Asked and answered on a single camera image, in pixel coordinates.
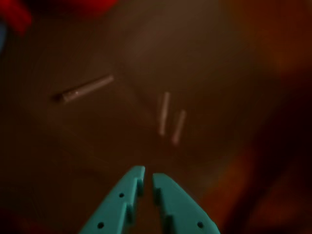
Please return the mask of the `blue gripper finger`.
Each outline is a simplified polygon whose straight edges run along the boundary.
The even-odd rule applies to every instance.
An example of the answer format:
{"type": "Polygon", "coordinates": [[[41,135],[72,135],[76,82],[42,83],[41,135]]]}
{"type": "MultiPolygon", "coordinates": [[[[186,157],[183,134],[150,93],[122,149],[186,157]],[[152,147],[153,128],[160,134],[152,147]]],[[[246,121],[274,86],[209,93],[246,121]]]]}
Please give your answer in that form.
{"type": "Polygon", "coordinates": [[[135,221],[137,199],[144,190],[144,175],[144,166],[131,168],[103,199],[79,233],[125,233],[135,221]]]}
{"type": "Polygon", "coordinates": [[[153,197],[164,234],[220,233],[207,213],[166,174],[153,174],[153,197]]]}

